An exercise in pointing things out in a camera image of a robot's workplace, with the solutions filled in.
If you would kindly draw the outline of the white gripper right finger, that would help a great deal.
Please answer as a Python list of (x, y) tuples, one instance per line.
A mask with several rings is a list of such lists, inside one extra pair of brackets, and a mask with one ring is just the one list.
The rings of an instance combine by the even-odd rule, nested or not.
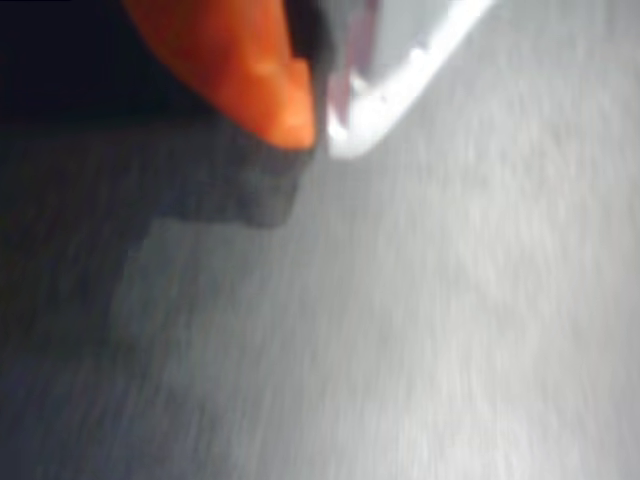
[(358, 1), (326, 97), (328, 155), (358, 159), (393, 130), (492, 0)]

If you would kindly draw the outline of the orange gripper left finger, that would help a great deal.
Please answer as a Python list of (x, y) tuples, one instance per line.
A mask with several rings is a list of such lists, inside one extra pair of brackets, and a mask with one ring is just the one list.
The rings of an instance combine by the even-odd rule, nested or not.
[(245, 131), (276, 148), (316, 140), (310, 65), (294, 54), (281, 1), (126, 1), (156, 59)]

